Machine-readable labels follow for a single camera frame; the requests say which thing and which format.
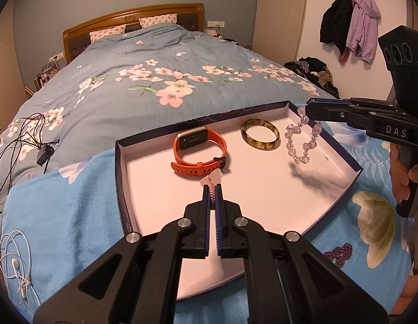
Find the pillow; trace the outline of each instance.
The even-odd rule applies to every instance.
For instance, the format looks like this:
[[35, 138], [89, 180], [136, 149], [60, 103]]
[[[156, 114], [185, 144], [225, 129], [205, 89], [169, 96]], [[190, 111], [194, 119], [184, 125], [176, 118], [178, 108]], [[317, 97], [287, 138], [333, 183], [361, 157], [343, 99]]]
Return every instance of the pillow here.
[[162, 15], [155, 17], [139, 18], [140, 25], [142, 28], [146, 28], [149, 25], [158, 23], [177, 23], [177, 13], [171, 15]]
[[125, 33], [125, 28], [126, 28], [126, 24], [122, 24], [122, 25], [118, 25], [117, 27], [103, 29], [101, 31], [93, 31], [89, 33], [91, 35], [91, 43], [107, 35], [123, 34]]

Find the headboard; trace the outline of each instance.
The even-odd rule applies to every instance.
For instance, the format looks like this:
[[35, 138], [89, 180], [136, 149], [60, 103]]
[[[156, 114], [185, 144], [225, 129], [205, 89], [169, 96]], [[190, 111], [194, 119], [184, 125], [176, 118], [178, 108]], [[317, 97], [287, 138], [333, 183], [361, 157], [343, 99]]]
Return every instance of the headboard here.
[[76, 25], [62, 33], [66, 63], [91, 44], [89, 33], [126, 24], [125, 32], [141, 29], [139, 18], [177, 13], [177, 24], [189, 31], [203, 31], [203, 4], [155, 5], [111, 13]]

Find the smartwatch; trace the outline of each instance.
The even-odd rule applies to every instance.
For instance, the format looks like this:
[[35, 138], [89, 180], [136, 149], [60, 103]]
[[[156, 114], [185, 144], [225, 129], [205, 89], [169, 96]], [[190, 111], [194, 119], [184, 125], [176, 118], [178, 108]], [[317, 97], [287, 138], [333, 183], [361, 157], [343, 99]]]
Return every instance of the smartwatch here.
[[[187, 149], [195, 145], [205, 143], [206, 141], [214, 141], [223, 151], [222, 157], [214, 157], [213, 160], [197, 164], [187, 163], [179, 156], [179, 150]], [[173, 152], [176, 162], [171, 163], [171, 167], [177, 174], [189, 175], [195, 177], [204, 177], [215, 169], [223, 169], [226, 165], [225, 154], [227, 153], [227, 145], [221, 135], [207, 126], [199, 126], [179, 133], [173, 141]]]

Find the tray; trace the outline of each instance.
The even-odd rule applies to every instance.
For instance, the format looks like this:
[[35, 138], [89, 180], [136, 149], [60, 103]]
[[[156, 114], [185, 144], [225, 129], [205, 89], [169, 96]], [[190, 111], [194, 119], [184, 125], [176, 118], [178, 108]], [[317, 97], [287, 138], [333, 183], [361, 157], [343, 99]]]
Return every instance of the tray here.
[[[296, 165], [288, 155], [284, 137], [286, 126], [299, 121], [296, 113], [292, 103], [277, 102], [172, 124], [117, 141], [117, 196], [124, 233], [148, 235], [160, 231], [182, 217], [187, 204], [201, 200], [201, 178], [177, 175], [170, 167], [174, 161], [174, 137], [201, 125], [220, 133], [227, 143], [223, 197], [238, 203], [244, 216], [267, 231], [305, 233], [344, 195], [362, 168], [325, 131], [317, 140], [317, 148], [309, 151], [310, 162]], [[281, 134], [280, 146], [262, 151], [245, 143], [240, 127], [250, 118], [273, 123]], [[314, 122], [293, 137], [298, 154], [302, 144], [310, 140], [312, 125]], [[251, 127], [247, 132], [260, 141], [274, 139], [274, 134], [264, 127]], [[185, 161], [206, 162], [219, 157], [221, 150], [208, 141], [183, 153]], [[184, 259], [178, 299], [208, 291], [243, 274], [242, 259], [217, 256], [213, 212], [209, 257]]]

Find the wooden door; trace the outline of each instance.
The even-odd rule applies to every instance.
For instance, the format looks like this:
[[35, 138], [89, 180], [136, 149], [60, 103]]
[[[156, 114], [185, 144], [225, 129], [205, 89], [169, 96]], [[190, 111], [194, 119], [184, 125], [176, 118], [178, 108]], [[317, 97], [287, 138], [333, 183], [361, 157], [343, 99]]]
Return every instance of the wooden door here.
[[307, 0], [258, 0], [253, 51], [279, 64], [295, 61]]

